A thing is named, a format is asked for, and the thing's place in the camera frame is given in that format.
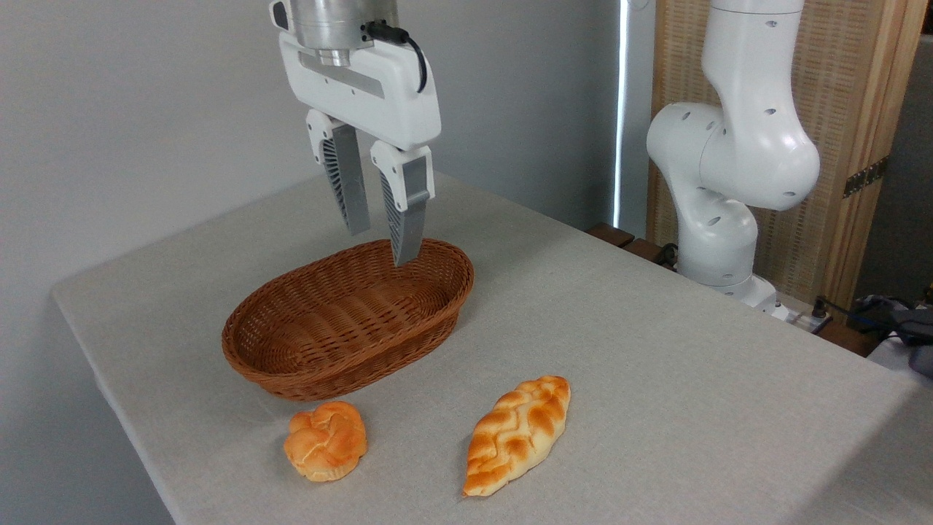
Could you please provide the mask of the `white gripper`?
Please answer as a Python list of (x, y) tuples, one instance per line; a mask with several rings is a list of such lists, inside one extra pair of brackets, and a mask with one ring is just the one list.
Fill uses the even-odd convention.
[(379, 139), (370, 156), (394, 265), (407, 265), (420, 252), (426, 205), (436, 196), (424, 146), (441, 132), (429, 61), (399, 26), (394, 1), (273, 1), (269, 11), (291, 90), (311, 108), (305, 123), (314, 160), (348, 232), (371, 227), (357, 128)]

